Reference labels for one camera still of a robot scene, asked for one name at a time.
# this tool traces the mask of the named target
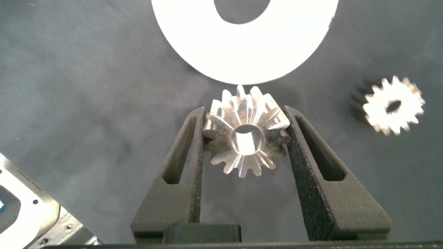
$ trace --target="gear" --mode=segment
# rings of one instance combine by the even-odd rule
[[[365,96],[368,103],[363,105],[366,120],[378,131],[389,135],[392,131],[400,134],[400,129],[409,131],[408,123],[418,123],[416,115],[423,114],[422,106],[425,101],[422,93],[409,79],[405,77],[401,82],[397,76],[392,83],[383,78],[382,87],[372,86],[374,94]]]
[[[275,168],[274,156],[285,156],[282,144],[288,142],[289,120],[270,94],[262,95],[254,86],[247,95],[243,86],[237,95],[223,90],[221,102],[213,100],[203,135],[210,138],[206,150],[216,153],[211,163],[225,162],[224,173],[239,170],[239,177],[251,169],[256,176],[261,166]]]

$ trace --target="dark background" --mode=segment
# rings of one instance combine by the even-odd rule
[[[266,1],[217,6],[242,23]],[[260,85],[302,111],[386,209],[389,240],[443,234],[442,13],[443,1],[340,1],[317,51]],[[393,75],[417,83],[425,114],[386,137],[350,101]],[[129,224],[182,122],[223,89],[235,86],[174,52],[150,1],[0,0],[0,151],[105,243],[134,241]],[[206,161],[201,221],[240,223],[244,241],[306,241],[289,159],[277,164],[238,179]]]

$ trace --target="white washer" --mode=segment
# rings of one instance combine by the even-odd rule
[[[221,82],[258,84],[300,66],[326,35],[338,0],[271,0],[246,24],[231,24],[212,0],[152,0],[174,50],[192,67]]]

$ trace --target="center hole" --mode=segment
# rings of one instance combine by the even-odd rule
[[[398,111],[401,106],[401,100],[395,100],[389,103],[388,107],[386,107],[386,113],[394,113]]]
[[[246,24],[257,19],[269,2],[270,0],[214,0],[219,16],[232,24]]]
[[[254,154],[263,143],[263,134],[257,127],[245,124],[236,128],[232,135],[233,148],[243,156]]]

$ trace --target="spur gear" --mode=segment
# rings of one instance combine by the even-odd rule
[[[407,77],[400,81],[395,75],[392,83],[386,78],[381,83],[381,88],[372,86],[374,94],[365,96],[368,101],[363,105],[366,119],[377,132],[382,131],[385,135],[391,131],[399,135],[401,128],[409,131],[408,123],[417,124],[415,116],[424,113],[422,93]]]
[[[260,176],[262,165],[274,169],[272,158],[286,155],[282,144],[288,142],[288,126],[288,118],[270,94],[263,95],[256,86],[245,94],[239,85],[236,96],[223,90],[221,102],[213,100],[203,129],[210,138],[205,150],[216,153],[212,164],[226,163],[225,174],[237,168],[241,178],[248,169]]]

